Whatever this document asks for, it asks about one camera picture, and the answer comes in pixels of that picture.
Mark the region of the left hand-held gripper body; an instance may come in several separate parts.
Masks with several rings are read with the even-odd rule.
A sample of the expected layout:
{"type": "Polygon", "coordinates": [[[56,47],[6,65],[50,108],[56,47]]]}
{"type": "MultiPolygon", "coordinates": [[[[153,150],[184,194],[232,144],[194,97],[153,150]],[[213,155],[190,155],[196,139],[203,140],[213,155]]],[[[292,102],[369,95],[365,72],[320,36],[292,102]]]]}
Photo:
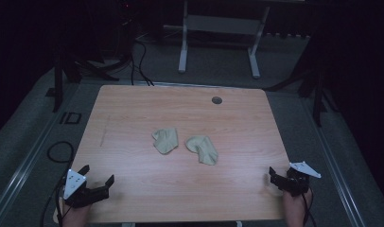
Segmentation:
{"type": "Polygon", "coordinates": [[[82,176],[78,171],[69,169],[63,190],[64,202],[73,207],[80,208],[97,202],[93,190],[86,187],[86,175],[82,176]]]}

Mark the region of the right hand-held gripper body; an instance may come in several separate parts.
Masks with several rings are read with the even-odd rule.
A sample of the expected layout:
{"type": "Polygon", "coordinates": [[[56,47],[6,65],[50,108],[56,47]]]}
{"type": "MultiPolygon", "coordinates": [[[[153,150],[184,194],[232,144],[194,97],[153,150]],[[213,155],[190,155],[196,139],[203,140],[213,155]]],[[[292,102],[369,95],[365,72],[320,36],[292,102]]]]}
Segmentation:
{"type": "Polygon", "coordinates": [[[304,194],[309,189],[309,178],[315,177],[320,179],[322,174],[317,172],[305,161],[300,163],[290,163],[287,171],[288,192],[292,197],[304,194]]]}

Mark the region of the curved beige sock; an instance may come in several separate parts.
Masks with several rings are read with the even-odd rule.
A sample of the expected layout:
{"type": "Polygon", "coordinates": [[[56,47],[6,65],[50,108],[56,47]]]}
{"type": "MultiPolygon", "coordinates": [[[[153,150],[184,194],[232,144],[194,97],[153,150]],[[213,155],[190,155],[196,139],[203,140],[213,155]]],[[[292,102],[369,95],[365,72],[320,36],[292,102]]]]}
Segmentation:
{"type": "Polygon", "coordinates": [[[191,136],[186,140],[185,145],[189,151],[198,155],[200,163],[209,166],[214,166],[217,163],[218,152],[208,136],[191,136]]]}

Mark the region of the person's right hand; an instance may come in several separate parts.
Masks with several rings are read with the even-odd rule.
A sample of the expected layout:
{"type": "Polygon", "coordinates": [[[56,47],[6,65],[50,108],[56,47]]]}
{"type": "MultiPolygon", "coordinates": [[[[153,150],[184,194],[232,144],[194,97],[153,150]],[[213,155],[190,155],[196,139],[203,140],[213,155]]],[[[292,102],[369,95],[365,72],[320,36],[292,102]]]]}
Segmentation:
{"type": "Polygon", "coordinates": [[[287,227],[304,227],[305,211],[311,203],[311,191],[307,191],[304,197],[292,197],[289,192],[283,191],[283,208],[287,227]]]}

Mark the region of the person's left hand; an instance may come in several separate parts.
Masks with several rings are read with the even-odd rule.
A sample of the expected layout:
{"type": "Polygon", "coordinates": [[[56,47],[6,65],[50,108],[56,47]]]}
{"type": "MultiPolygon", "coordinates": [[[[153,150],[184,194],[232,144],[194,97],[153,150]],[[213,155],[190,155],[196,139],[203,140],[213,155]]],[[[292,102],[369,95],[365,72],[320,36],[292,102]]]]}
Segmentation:
{"type": "Polygon", "coordinates": [[[80,208],[72,208],[63,199],[59,199],[61,217],[58,221],[61,227],[86,227],[88,224],[89,212],[92,205],[89,204],[80,208]]]}

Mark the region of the black tripod stand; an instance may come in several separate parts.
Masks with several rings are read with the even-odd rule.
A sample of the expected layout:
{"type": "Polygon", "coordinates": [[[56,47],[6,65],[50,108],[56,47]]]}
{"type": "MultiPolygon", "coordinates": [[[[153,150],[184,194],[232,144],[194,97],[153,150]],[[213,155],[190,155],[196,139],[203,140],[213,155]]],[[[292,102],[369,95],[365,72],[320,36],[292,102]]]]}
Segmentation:
{"type": "Polygon", "coordinates": [[[314,94],[312,118],[320,127],[323,108],[323,87],[327,68],[333,51],[333,35],[325,28],[318,28],[309,39],[301,57],[294,66],[290,76],[264,91],[275,92],[300,80],[299,97],[314,94]]]}
{"type": "Polygon", "coordinates": [[[63,101],[62,74],[69,82],[79,83],[82,75],[79,68],[85,68],[97,77],[105,80],[118,81],[108,74],[109,71],[125,65],[131,60],[131,52],[135,41],[133,26],[119,24],[116,27],[118,47],[121,50],[119,62],[107,66],[95,66],[91,61],[104,62],[100,53],[100,40],[91,23],[65,26],[54,49],[55,86],[51,95],[55,98],[53,112],[56,113],[63,101]]]}

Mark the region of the aluminium floor rail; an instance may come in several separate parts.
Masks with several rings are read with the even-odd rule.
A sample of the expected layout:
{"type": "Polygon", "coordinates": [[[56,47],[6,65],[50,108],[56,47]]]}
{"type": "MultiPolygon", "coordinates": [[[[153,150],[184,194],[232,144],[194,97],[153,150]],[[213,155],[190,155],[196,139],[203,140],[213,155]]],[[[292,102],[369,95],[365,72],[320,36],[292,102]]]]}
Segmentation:
{"type": "Polygon", "coordinates": [[[53,113],[52,116],[48,118],[42,131],[38,134],[38,137],[32,144],[32,147],[28,150],[26,157],[24,158],[22,163],[18,165],[15,172],[11,175],[8,184],[0,197],[0,226],[5,216],[7,215],[7,212],[9,211],[10,207],[13,205],[18,194],[20,193],[30,172],[37,163],[37,160],[42,153],[43,145],[49,133],[52,131],[54,125],[61,118],[62,113],[67,108],[69,102],[72,99],[72,96],[75,94],[78,87],[79,86],[77,84],[69,84],[67,86],[67,88],[64,90],[65,95],[61,106],[55,113],[53,113]]]}
{"type": "Polygon", "coordinates": [[[315,120],[312,118],[312,112],[310,104],[305,98],[301,98],[300,102],[305,110],[305,115],[309,119],[312,128],[315,131],[316,136],[320,140],[322,147],[322,156],[327,166],[328,172],[331,175],[333,183],[338,192],[340,201],[345,210],[346,216],[348,217],[352,227],[366,227],[361,213],[358,210],[357,203],[353,197],[352,191],[345,180],[340,167],[334,157],[330,144],[328,143],[323,129],[319,127],[315,120]]]}

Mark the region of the black rectangular floor bracket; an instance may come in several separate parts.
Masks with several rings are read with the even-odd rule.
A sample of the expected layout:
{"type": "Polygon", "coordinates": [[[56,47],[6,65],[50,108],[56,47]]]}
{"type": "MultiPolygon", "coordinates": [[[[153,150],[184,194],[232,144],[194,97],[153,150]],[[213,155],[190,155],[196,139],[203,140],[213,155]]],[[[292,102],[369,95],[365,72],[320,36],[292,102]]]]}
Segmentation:
{"type": "Polygon", "coordinates": [[[61,124],[78,124],[82,118],[81,113],[65,112],[60,120],[61,124]]]}

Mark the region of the white metal desk frame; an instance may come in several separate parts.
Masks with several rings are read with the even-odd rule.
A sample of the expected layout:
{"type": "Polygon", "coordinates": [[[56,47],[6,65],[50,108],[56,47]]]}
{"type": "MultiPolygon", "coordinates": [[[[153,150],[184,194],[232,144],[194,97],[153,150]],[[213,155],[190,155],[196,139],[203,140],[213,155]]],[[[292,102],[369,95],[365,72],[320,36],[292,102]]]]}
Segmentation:
{"type": "Polygon", "coordinates": [[[263,35],[265,23],[270,13],[270,7],[264,7],[261,18],[239,19],[231,17],[218,17],[199,14],[190,14],[188,11],[189,2],[191,0],[183,0],[183,25],[182,25],[182,45],[179,57],[178,72],[184,73],[187,66],[188,56],[188,32],[189,31],[205,31],[223,34],[241,34],[251,35],[254,37],[253,44],[247,48],[248,60],[251,67],[252,77],[259,79],[261,77],[259,65],[256,58],[256,52],[259,42],[263,35]]]}

